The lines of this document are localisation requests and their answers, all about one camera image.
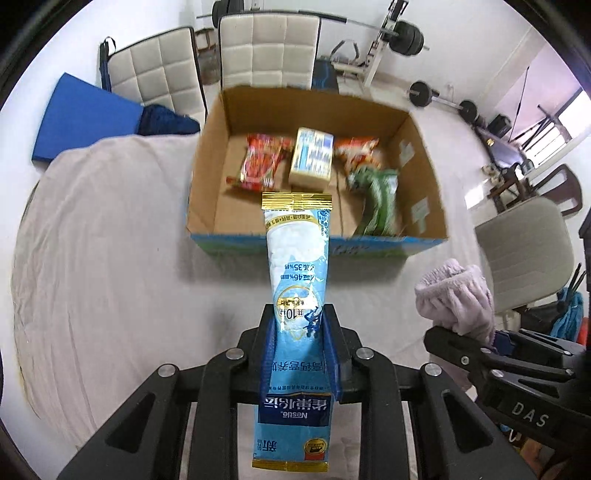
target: bed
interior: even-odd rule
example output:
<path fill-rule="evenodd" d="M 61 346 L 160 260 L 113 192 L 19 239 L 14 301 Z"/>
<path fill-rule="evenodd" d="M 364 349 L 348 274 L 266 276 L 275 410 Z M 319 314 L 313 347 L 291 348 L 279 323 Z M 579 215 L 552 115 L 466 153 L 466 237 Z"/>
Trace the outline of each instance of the bed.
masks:
<path fill-rule="evenodd" d="M 326 294 L 364 345 L 411 367 L 427 361 L 430 327 L 416 312 L 415 284 L 449 257 L 479 262 L 462 158 L 486 161 L 457 115 L 415 117 L 439 175 L 450 240 L 406 261 L 333 257 Z M 269 302 L 265 257 L 210 257 L 185 230 L 198 141 L 128 136 L 68 150 L 31 195 L 12 276 L 15 340 L 31 406 L 73 445 L 159 365 L 189 368 L 235 346 Z M 450 158 L 459 168 L 445 168 Z M 335 408 L 331 478 L 357 477 L 360 418 L 359 406 Z M 241 406 L 240 477 L 280 478 L 250 467 L 253 422 L 253 408 Z M 314 475 L 289 476 L 299 477 Z"/>

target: nestle packet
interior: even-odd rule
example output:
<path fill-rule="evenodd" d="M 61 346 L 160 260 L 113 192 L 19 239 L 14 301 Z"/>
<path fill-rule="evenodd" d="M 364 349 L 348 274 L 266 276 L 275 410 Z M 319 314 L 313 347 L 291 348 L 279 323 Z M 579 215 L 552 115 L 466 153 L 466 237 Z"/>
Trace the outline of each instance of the nestle packet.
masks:
<path fill-rule="evenodd" d="M 256 409 L 252 466 L 326 472 L 332 396 L 320 328 L 330 195 L 263 193 L 276 322 L 268 394 Z"/>

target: metal screw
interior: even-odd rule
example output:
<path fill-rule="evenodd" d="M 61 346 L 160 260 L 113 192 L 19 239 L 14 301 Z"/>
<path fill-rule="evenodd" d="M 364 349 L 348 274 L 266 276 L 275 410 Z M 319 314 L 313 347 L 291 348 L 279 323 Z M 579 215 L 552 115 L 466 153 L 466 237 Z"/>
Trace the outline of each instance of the metal screw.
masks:
<path fill-rule="evenodd" d="M 241 348 L 230 348 L 226 351 L 226 358 L 228 360 L 240 360 L 244 356 L 244 350 Z"/>
<path fill-rule="evenodd" d="M 438 377 L 441 375 L 441 367 L 437 364 L 427 364 L 425 365 L 425 373 L 431 377 Z"/>
<path fill-rule="evenodd" d="M 371 348 L 367 348 L 366 346 L 358 348 L 355 353 L 361 360 L 369 360 L 370 358 L 374 357 L 374 351 Z"/>
<path fill-rule="evenodd" d="M 176 367 L 174 365 L 171 364 L 164 364 L 161 365 L 160 368 L 158 369 L 158 375 L 160 375 L 161 377 L 172 377 L 174 375 L 174 373 L 176 372 Z"/>

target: weight plate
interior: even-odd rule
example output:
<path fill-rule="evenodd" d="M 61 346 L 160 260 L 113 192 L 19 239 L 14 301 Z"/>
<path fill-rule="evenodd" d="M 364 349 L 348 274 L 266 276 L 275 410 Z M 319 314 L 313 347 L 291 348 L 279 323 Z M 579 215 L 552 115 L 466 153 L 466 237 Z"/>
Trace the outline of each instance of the weight plate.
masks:
<path fill-rule="evenodd" d="M 460 108 L 460 116 L 467 124 L 473 125 L 478 118 L 478 108 L 476 107 L 476 104 L 471 100 L 464 100 L 460 103 Z"/>
<path fill-rule="evenodd" d="M 384 42 L 386 42 L 386 43 L 390 43 L 390 40 L 392 40 L 392 39 L 394 38 L 394 36 L 393 36 L 393 35 L 390 35 L 390 34 L 387 34 L 387 33 L 384 33 L 384 32 L 382 32 L 382 34 L 381 34 L 381 38 L 382 38 L 382 41 L 384 41 Z"/>
<path fill-rule="evenodd" d="M 215 28 L 220 26 L 220 5 L 221 2 L 217 0 L 212 6 L 212 23 Z"/>
<path fill-rule="evenodd" d="M 478 117 L 476 117 L 476 121 L 474 122 L 474 124 L 477 127 L 486 128 L 486 119 L 482 115 L 478 115 Z"/>
<path fill-rule="evenodd" d="M 410 86 L 408 97 L 414 106 L 423 108 L 433 100 L 433 91 L 425 82 L 414 82 Z"/>
<path fill-rule="evenodd" d="M 394 31 L 398 36 L 392 36 L 388 42 L 390 49 L 400 55 L 408 55 L 408 50 L 414 40 L 414 29 L 416 27 L 404 21 L 399 21 L 394 26 Z"/>
<path fill-rule="evenodd" d="M 244 0 L 230 0 L 228 2 L 228 13 L 239 14 L 244 12 Z"/>
<path fill-rule="evenodd" d="M 423 33 L 417 27 L 415 27 L 414 39 L 410 45 L 410 48 L 408 49 L 407 55 L 408 56 L 418 55 L 419 53 L 421 53 L 421 50 L 423 49 L 424 44 L 425 44 L 425 37 L 423 36 Z"/>

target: red snack bag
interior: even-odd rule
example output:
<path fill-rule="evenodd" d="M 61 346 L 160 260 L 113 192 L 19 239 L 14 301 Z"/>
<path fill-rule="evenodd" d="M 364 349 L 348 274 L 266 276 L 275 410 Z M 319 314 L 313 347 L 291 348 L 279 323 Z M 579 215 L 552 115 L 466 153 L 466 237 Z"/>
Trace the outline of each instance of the red snack bag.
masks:
<path fill-rule="evenodd" d="M 227 177 L 226 183 L 247 190 L 272 192 L 279 162 L 294 149 L 294 140 L 272 135 L 248 135 L 248 149 L 238 177 Z"/>
<path fill-rule="evenodd" d="M 379 162 L 373 157 L 374 148 L 379 139 L 371 137 L 340 138 L 335 140 L 335 156 L 345 164 L 347 181 L 361 166 L 381 169 Z"/>

